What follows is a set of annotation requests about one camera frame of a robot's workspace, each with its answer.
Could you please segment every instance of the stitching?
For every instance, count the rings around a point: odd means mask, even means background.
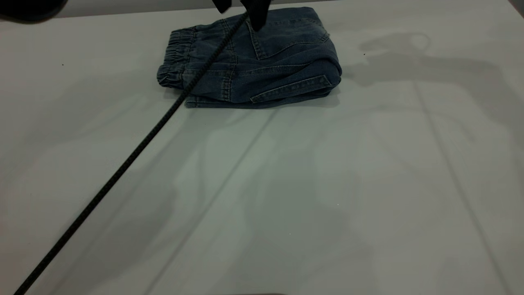
[[[301,71],[305,67],[307,67],[309,64],[304,65],[289,65],[289,66],[274,66],[274,67],[268,67],[268,68],[258,68],[255,70],[249,70],[249,71],[239,71],[237,72],[237,75],[239,77],[249,77],[254,75],[267,75],[267,74],[279,74],[279,76],[282,76],[284,73],[283,71],[290,73],[291,71],[293,73],[297,71]]]
[[[229,25],[227,24],[227,22],[224,20],[224,24],[227,26],[227,29],[228,30],[231,30],[231,28],[229,27]],[[233,81],[233,75],[235,75],[235,69],[236,69],[236,65],[238,65],[238,56],[235,54],[235,47],[233,46],[233,38],[231,38],[230,40],[230,47],[231,47],[231,54],[233,55],[233,57],[235,58],[235,63],[233,64],[233,69],[231,70],[231,75],[230,75],[230,79],[229,79],[229,91],[228,91],[228,94],[227,94],[227,98],[226,100],[231,102],[231,85],[233,84],[232,81]]]
[[[255,35],[255,31],[253,30],[253,27],[251,26],[251,23],[249,21],[247,21],[246,22],[247,23],[247,27],[249,28],[249,34],[251,35],[251,43],[253,44],[253,47],[255,49],[255,54],[257,56],[257,59],[258,60],[263,60],[263,59],[270,58],[272,56],[275,56],[275,55],[281,53],[282,51],[288,49],[289,47],[291,47],[293,45],[297,45],[297,44],[321,44],[321,43],[326,42],[329,39],[330,34],[324,29],[322,24],[319,24],[316,20],[314,20],[312,18],[281,20],[281,21],[278,21],[278,22],[267,23],[267,25],[272,25],[272,24],[273,25],[292,24],[292,23],[298,23],[298,22],[302,22],[302,21],[306,21],[306,22],[310,22],[310,23],[313,23],[315,25],[318,25],[320,28],[322,28],[324,30],[324,35],[320,39],[317,39],[317,40],[314,40],[314,41],[291,42],[291,43],[287,44],[281,50],[279,50],[279,51],[277,51],[275,53],[272,53],[271,55],[268,55],[264,51],[264,49],[261,47],[260,41],[259,41],[258,37]]]
[[[313,78],[308,78],[308,79],[304,79],[304,80],[301,80],[301,81],[298,81],[298,82],[294,82],[294,83],[291,83],[291,84],[287,84],[287,85],[284,85],[284,86],[280,86],[280,87],[277,87],[277,88],[274,88],[274,89],[271,89],[271,90],[268,90],[268,91],[264,91],[258,95],[255,95],[253,97],[250,98],[250,100],[253,102],[253,103],[257,103],[257,102],[263,102],[263,101],[267,101],[267,99],[264,99],[268,96],[272,96],[272,95],[275,95],[275,94],[281,94],[281,93],[285,93],[285,92],[293,92],[293,91],[296,91],[298,89],[303,89],[305,90],[304,92],[302,93],[299,93],[299,94],[303,94],[303,93],[307,93],[307,92],[311,92],[313,90],[308,90],[309,88],[312,88],[312,87],[315,87],[315,89],[318,89],[319,87],[317,86],[322,86],[322,87],[331,87],[333,86],[333,84],[331,84],[331,82],[329,82],[329,79],[326,77],[326,75],[320,75],[320,76],[316,76],[316,77],[313,77]]]
[[[182,66],[182,70],[179,72],[179,76],[178,76],[178,80],[182,83],[182,86],[184,85],[184,82],[183,82],[183,79],[182,79],[182,76],[185,72],[185,68],[187,67],[188,63],[189,63],[189,60],[190,60],[190,57],[189,57],[189,52],[191,52],[191,46],[194,45],[195,43],[195,36],[196,36],[196,28],[195,27],[191,27],[189,28],[188,30],[191,30],[192,33],[193,33],[193,39],[189,42],[189,44],[185,47],[185,51],[183,53],[184,57],[185,57],[185,62]],[[181,38],[181,31],[179,31],[179,34],[178,34],[178,38]]]
[[[272,69],[280,69],[280,68],[287,68],[287,67],[305,67],[305,66],[308,66],[310,64],[312,64],[314,61],[312,62],[309,62],[307,64],[297,64],[297,65],[280,65],[280,66],[271,66],[271,67],[263,67],[263,68],[258,68],[258,69],[254,69],[254,70],[245,70],[245,71],[238,71],[239,73],[248,73],[248,72],[254,72],[254,71],[261,71],[261,70],[272,70]]]
[[[225,20],[224,19],[221,19],[221,22],[220,22],[220,27],[222,28],[222,32],[224,33],[224,36],[227,35],[227,33],[229,32],[229,28],[226,28],[227,24],[225,23]],[[228,85],[228,80],[227,79],[222,79],[222,88],[221,88],[221,96],[223,98],[227,98],[230,96],[229,95],[229,90],[230,90],[230,86]]]
[[[195,73],[197,72],[198,70],[196,69],[187,69],[184,75],[195,75]],[[212,70],[212,71],[207,71],[206,75],[209,74],[209,76],[228,76],[230,72],[231,71],[227,71],[227,70]]]

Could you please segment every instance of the denim fabric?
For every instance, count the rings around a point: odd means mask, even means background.
[[[183,89],[239,16],[171,33],[160,85]],[[255,32],[247,21],[186,99],[188,108],[270,108],[327,96],[342,69],[312,8],[270,10]]]

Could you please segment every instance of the table surface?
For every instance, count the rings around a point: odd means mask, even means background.
[[[524,293],[522,17],[505,0],[307,6],[341,84],[178,110],[30,294]],[[1,294],[174,102],[156,82],[170,31],[220,17],[0,23]]]

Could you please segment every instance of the black cable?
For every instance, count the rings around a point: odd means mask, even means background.
[[[73,221],[65,233],[58,239],[56,244],[49,250],[49,252],[42,258],[42,261],[36,265],[35,269],[29,274],[26,280],[18,287],[14,295],[24,295],[27,290],[33,285],[33,283],[38,279],[46,267],[51,263],[53,258],[60,252],[60,250],[66,245],[69,239],[74,235],[74,233],[80,228],[82,223],[87,219],[87,217],[93,212],[96,206],[102,201],[102,199],[107,195],[109,190],[116,184],[116,182],[124,175],[126,170],[131,166],[131,164],[138,158],[140,153],[147,147],[147,145],[155,138],[155,136],[160,132],[162,127],[169,121],[174,112],[178,107],[184,102],[185,98],[191,93],[193,88],[197,85],[198,81],[204,76],[207,70],[211,67],[211,64],[216,60],[220,55],[222,50],[226,45],[231,41],[233,35],[240,29],[248,17],[248,11],[246,11],[240,19],[237,21],[235,26],[227,33],[224,37],[218,48],[211,55],[211,57],[206,61],[202,69],[196,74],[196,76],[189,82],[188,86],[184,89],[182,94],[174,102],[173,106],[167,111],[167,113],[160,119],[160,121],[153,127],[153,129],[146,135],[146,137],[140,142],[140,144],[135,148],[131,155],[126,159],[124,164],[118,168],[118,170],[111,176],[111,178],[106,182],[106,184],[100,189],[100,191],[95,195],[95,197],[89,202],[86,208],[80,213],[80,215]]]

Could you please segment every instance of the side pocket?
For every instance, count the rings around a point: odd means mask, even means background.
[[[270,58],[296,44],[324,43],[329,39],[324,27],[310,18],[266,23],[258,32],[249,21],[247,26],[258,60]]]
[[[262,92],[251,97],[250,99],[253,103],[279,100],[332,86],[333,85],[329,82],[325,75],[320,75]]]

